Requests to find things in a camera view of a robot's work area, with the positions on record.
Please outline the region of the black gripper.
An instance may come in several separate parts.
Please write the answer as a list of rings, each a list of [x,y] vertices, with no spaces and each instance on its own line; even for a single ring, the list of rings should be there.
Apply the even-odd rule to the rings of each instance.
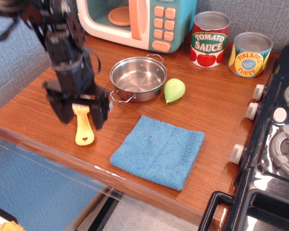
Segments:
[[[95,73],[87,52],[59,54],[49,52],[51,68],[56,80],[46,81],[47,99],[61,122],[69,123],[74,112],[72,104],[87,105],[96,129],[101,129],[108,119],[109,91],[95,83]]]

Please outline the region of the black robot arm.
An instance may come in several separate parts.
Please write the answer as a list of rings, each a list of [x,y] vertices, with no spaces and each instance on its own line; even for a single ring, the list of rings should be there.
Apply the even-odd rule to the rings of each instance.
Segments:
[[[57,80],[44,82],[47,98],[58,118],[69,123],[74,103],[89,107],[96,129],[110,109],[109,91],[96,85],[86,35],[66,0],[0,0],[0,16],[21,19],[35,31],[48,52]]]

